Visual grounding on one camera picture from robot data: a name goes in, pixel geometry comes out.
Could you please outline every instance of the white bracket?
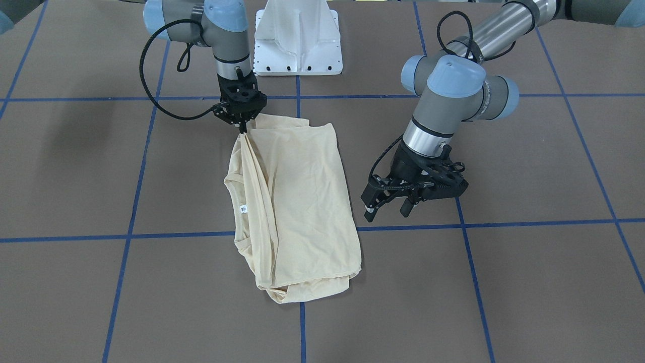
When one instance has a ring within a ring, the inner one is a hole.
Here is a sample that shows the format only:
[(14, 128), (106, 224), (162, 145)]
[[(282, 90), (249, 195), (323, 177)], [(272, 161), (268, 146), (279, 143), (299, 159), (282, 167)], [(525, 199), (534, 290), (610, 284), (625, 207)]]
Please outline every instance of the white bracket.
[(260, 76), (327, 76), (342, 72), (338, 13), (325, 0), (268, 0), (255, 16)]

